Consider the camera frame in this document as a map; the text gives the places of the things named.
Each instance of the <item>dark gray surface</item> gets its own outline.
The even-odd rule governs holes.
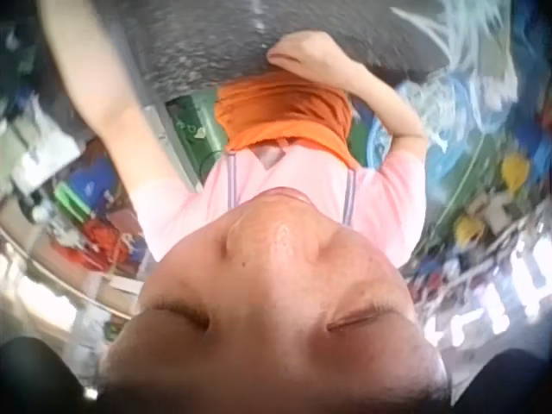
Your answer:
[[[146,82],[168,101],[266,69],[266,50],[286,33],[325,30],[390,82],[421,79],[441,52],[390,6],[438,11],[437,0],[96,0],[122,24]]]

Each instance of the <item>person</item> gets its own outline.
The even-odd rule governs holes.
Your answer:
[[[441,412],[442,359],[397,267],[424,220],[417,114],[325,33],[219,91],[228,154],[188,191],[85,0],[42,0],[67,92],[103,140],[159,261],[102,363],[101,412]],[[393,136],[347,151],[349,95]]]

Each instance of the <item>shirt sleeve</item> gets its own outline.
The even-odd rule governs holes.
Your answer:
[[[179,179],[159,179],[130,193],[147,246],[160,261],[185,236],[205,222],[202,195]]]
[[[420,239],[425,208],[423,162],[406,151],[392,152],[378,171],[361,178],[354,227],[401,267]]]

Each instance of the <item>eye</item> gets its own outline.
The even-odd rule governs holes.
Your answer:
[[[181,300],[175,300],[171,298],[156,298],[148,307],[148,309],[155,311],[167,311],[184,317],[188,322],[193,324],[196,328],[205,332],[209,329],[210,319],[206,312],[200,309],[190,306]]]
[[[365,308],[350,313],[346,317],[342,317],[336,322],[329,323],[326,329],[329,332],[334,332],[337,330],[349,328],[351,326],[372,323],[378,320],[380,317],[383,317],[384,315],[390,313],[398,313],[395,307],[391,304],[370,304]]]

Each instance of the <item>pink shirt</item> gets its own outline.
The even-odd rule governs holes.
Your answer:
[[[306,194],[326,216],[342,221],[347,167],[322,150],[291,145],[242,150],[235,155],[237,197],[244,203],[275,187]],[[228,210],[227,159],[211,171],[204,190],[187,190],[177,179],[157,180],[130,194],[147,244],[159,261],[182,238]],[[407,152],[389,154],[378,171],[356,172],[352,227],[386,254],[394,266],[408,261],[425,218],[423,162]]]

